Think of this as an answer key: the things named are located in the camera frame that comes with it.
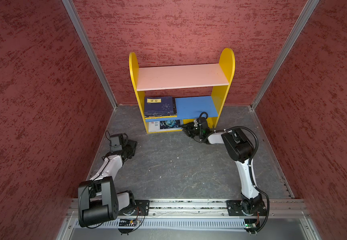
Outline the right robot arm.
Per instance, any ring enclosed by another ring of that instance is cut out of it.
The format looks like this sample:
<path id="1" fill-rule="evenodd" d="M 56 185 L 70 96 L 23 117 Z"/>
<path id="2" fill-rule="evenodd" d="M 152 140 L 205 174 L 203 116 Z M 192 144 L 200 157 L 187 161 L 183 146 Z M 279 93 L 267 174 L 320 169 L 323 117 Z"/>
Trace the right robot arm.
<path id="1" fill-rule="evenodd" d="M 246 216 L 256 214 L 264 206 L 263 195 L 256 183 L 253 158 L 259 148 L 259 139 L 249 128 L 235 126 L 224 130 L 202 129 L 202 125 L 189 123 L 183 132 L 198 143 L 224 144 L 229 157 L 235 162 L 241 182 L 241 211 Z"/>

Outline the right circuit board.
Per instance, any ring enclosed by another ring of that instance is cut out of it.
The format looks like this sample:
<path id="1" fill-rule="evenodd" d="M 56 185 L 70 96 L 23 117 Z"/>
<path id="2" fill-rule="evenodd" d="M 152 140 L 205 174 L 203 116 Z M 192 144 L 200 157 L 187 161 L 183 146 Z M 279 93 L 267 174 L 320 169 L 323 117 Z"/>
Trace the right circuit board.
<path id="1" fill-rule="evenodd" d="M 257 219 L 244 219 L 244 229 L 247 232 L 256 232 L 260 226 L 260 221 Z"/>

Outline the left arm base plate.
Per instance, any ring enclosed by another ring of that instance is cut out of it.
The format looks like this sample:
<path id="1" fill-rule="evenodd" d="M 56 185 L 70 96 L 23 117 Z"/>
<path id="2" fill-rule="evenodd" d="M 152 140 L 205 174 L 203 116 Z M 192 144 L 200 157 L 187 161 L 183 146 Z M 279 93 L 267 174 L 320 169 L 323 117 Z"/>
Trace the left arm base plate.
<path id="1" fill-rule="evenodd" d="M 119 211 L 119 217 L 123 216 L 147 216 L 150 200 L 135 200 L 128 207 Z"/>

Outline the navy book yellow label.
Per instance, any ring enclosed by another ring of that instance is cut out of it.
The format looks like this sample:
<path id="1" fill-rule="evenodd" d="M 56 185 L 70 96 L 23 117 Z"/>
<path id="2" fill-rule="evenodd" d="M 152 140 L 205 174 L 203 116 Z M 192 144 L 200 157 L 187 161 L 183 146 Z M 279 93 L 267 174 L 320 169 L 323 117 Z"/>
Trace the navy book yellow label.
<path id="1" fill-rule="evenodd" d="M 144 98 L 144 116 L 160 117 L 177 114 L 176 99 L 169 97 Z"/>

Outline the yellow pink blue bookshelf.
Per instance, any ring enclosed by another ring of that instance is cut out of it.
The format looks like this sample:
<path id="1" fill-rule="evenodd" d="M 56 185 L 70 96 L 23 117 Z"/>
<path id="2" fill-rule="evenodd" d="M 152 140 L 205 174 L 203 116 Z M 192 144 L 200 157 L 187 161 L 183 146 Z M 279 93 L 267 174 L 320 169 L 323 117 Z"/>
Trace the yellow pink blue bookshelf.
<path id="1" fill-rule="evenodd" d="M 225 48 L 215 64 L 140 68 L 134 52 L 129 54 L 129 73 L 137 103 L 148 134 L 158 133 L 158 121 L 180 120 L 183 124 L 208 113 L 209 128 L 216 128 L 230 90 L 236 68 L 235 54 Z M 145 116 L 147 91 L 179 90 L 211 87 L 205 97 L 176 98 L 177 113 L 172 117 Z"/>

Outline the corner aluminium profile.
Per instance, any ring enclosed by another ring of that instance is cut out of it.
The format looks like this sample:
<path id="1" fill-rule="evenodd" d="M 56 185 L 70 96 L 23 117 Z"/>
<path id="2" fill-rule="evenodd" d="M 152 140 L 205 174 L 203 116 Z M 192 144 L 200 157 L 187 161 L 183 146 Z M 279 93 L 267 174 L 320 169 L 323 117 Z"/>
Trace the corner aluminium profile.
<path id="1" fill-rule="evenodd" d="M 318 3 L 319 0 L 308 0 L 306 2 L 292 30 L 290 31 L 290 34 L 288 35 L 284 45 L 282 46 L 282 49 L 280 50 L 273 66 L 271 67 L 260 90 L 258 91 L 251 104 L 252 111 L 255 111 L 255 109 L 259 105 L 265 92 L 267 91 L 268 87 L 270 86 L 271 82 L 273 81 L 274 77 L 276 76 L 277 72 L 279 71 L 280 67 L 282 66 L 283 62 L 285 61 L 286 57 L 288 56 L 289 52 L 294 46 L 296 40 L 298 39 L 305 25 L 307 24 Z"/>
<path id="2" fill-rule="evenodd" d="M 96 53 L 94 52 L 94 49 L 91 45 L 91 42 L 88 38 L 88 35 L 84 29 L 84 26 L 80 20 L 80 17 L 78 16 L 78 13 L 77 13 L 77 10 L 76 10 L 76 7 L 73 3 L 72 0 L 62 0 L 62 3 L 67 11 L 67 14 L 79 36 L 79 39 L 87 53 L 87 56 L 96 72 L 96 75 L 98 76 L 100 82 L 101 82 L 101 85 L 113 107 L 113 109 L 117 110 L 117 107 L 118 107 L 118 103 L 115 99 L 115 96 L 113 94 L 113 91 L 108 83 L 108 80 L 105 76 L 105 73 L 99 63 L 99 60 L 97 58 L 97 55 Z"/>

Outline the left circuit board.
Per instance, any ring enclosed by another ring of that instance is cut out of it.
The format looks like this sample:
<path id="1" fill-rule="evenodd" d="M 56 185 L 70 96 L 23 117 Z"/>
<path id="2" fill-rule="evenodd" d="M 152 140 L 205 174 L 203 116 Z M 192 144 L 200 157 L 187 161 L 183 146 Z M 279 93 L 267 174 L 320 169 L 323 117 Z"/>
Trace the left circuit board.
<path id="1" fill-rule="evenodd" d="M 118 226 L 119 227 L 127 227 L 127 228 L 135 228 L 139 225 L 140 220 L 137 219 L 120 219 Z"/>

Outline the left corner aluminium profile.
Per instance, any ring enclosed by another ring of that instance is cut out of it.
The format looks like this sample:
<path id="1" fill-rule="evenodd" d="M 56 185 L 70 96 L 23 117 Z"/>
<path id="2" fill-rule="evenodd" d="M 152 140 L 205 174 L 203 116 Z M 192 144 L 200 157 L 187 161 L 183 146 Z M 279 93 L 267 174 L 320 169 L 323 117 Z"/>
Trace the left corner aluminium profile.
<path id="1" fill-rule="evenodd" d="M 117 107 L 118 107 L 118 103 L 115 99 L 115 96 L 113 94 L 113 91 L 108 83 L 108 80 L 105 76 L 105 73 L 99 63 L 99 60 L 97 58 L 97 55 L 96 53 L 94 52 L 94 49 L 91 45 L 91 42 L 88 38 L 88 35 L 84 29 L 84 26 L 80 20 L 80 17 L 78 16 L 78 13 L 77 13 L 77 10 L 76 10 L 76 7 L 73 3 L 72 0 L 62 0 L 62 3 L 67 11 L 67 14 L 79 36 L 79 39 L 87 53 L 87 56 L 96 72 L 96 75 L 98 76 L 100 82 L 101 82 L 101 85 L 113 107 L 113 109 L 117 110 Z"/>

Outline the right corner aluminium profile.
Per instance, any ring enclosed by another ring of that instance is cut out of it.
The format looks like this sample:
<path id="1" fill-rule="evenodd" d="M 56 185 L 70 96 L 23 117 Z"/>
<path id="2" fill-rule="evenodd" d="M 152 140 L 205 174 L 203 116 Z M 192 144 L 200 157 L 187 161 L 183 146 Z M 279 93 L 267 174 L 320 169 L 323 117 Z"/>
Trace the right corner aluminium profile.
<path id="1" fill-rule="evenodd" d="M 282 49 L 280 50 L 273 66 L 271 67 L 260 90 L 258 91 L 251 104 L 252 111 L 255 111 L 255 109 L 259 105 L 265 92 L 267 91 L 268 87 L 270 86 L 271 82 L 273 81 L 274 77 L 276 76 L 277 72 L 279 71 L 280 67 L 282 66 L 283 62 L 285 61 L 286 57 L 288 56 L 289 52 L 294 46 L 296 40 L 298 39 L 305 25 L 307 24 L 318 3 L 319 0 L 308 0 L 306 2 L 292 30 L 290 31 L 290 34 L 288 35 L 284 45 L 282 46 Z"/>

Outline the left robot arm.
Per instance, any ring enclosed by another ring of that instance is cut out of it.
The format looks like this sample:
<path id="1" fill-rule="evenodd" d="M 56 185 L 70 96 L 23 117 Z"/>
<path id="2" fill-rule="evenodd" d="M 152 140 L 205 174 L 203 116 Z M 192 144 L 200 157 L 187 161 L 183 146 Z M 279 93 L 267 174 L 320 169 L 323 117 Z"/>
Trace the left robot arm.
<path id="1" fill-rule="evenodd" d="M 137 142 L 129 140 L 123 147 L 107 153 L 97 173 L 78 186 L 78 222 L 91 228 L 116 220 L 121 211 L 131 213 L 136 208 L 131 191 L 117 193 L 114 179 L 123 164 L 135 155 Z"/>

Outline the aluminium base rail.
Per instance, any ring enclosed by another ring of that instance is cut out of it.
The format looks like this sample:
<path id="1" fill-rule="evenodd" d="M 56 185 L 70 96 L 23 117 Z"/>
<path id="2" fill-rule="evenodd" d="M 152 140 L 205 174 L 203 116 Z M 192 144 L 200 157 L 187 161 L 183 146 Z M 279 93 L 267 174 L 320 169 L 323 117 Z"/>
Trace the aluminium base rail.
<path id="1" fill-rule="evenodd" d="M 301 219 L 311 215 L 302 199 L 271 199 L 270 207 L 260 207 L 258 213 L 245 215 L 240 201 L 226 199 L 149 199 L 136 200 L 139 210 L 148 218 L 264 218 Z"/>

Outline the circuit board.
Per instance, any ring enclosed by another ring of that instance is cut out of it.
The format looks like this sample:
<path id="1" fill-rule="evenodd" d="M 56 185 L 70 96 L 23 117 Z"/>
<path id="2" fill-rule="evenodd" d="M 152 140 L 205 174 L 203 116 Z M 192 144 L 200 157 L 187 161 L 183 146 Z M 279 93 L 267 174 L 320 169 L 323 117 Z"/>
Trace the circuit board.
<path id="1" fill-rule="evenodd" d="M 260 221 L 257 219 L 244 219 L 244 229 L 247 232 L 256 232 L 260 226 Z"/>
<path id="2" fill-rule="evenodd" d="M 137 219 L 120 219 L 118 226 L 119 227 L 127 227 L 127 228 L 135 228 L 139 225 L 140 220 Z"/>

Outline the white science magazine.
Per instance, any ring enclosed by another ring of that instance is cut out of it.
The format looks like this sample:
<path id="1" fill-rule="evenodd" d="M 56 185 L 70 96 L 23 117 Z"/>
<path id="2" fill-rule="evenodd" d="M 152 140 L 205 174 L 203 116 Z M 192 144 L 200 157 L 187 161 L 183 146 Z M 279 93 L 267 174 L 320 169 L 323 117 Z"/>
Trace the white science magazine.
<path id="1" fill-rule="evenodd" d="M 176 131 L 181 129 L 181 120 L 154 121 L 148 123 L 148 131 L 150 133 Z"/>

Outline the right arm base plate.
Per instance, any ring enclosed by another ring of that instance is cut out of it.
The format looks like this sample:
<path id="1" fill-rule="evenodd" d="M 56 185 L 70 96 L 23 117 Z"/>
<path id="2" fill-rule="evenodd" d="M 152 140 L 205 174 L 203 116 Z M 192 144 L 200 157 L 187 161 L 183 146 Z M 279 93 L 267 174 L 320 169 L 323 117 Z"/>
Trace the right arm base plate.
<path id="1" fill-rule="evenodd" d="M 229 216 L 238 217 L 251 217 L 251 216 L 265 216 L 267 208 L 263 200 L 261 201 L 248 201 L 248 200 L 227 200 L 227 211 Z"/>

